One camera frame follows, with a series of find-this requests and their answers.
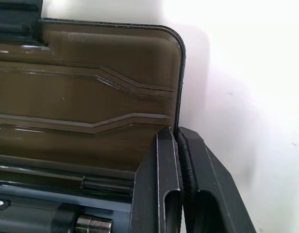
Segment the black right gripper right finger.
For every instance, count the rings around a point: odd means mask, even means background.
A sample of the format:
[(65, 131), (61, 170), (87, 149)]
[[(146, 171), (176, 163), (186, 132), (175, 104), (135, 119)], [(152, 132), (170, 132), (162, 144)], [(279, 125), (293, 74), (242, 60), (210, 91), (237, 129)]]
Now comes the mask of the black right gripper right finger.
[(177, 136), (187, 233), (256, 233), (230, 172), (201, 136), (180, 127)]

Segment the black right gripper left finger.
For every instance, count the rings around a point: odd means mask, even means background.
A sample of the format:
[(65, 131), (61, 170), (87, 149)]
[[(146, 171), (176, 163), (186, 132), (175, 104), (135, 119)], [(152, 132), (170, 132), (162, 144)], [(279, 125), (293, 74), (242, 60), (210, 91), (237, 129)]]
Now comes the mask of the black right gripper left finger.
[(134, 180), (129, 233), (180, 233), (183, 182), (177, 142), (159, 130)]

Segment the black screwdriver bit case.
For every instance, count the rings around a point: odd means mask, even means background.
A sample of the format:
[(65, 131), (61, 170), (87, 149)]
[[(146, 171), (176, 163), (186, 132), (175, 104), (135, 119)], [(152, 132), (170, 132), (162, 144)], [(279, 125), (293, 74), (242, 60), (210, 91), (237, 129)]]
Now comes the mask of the black screwdriver bit case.
[(0, 0), (0, 195), (78, 205), (129, 233), (155, 134), (177, 139), (183, 40), (166, 26), (43, 18), (42, 8)]

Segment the silver metal socket adapter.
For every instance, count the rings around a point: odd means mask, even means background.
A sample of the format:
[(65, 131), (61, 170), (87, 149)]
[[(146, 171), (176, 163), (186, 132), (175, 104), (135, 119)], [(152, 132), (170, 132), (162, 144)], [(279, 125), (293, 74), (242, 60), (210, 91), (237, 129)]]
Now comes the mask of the silver metal socket adapter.
[(114, 221), (110, 218), (80, 214), (75, 225), (75, 233), (112, 233)]

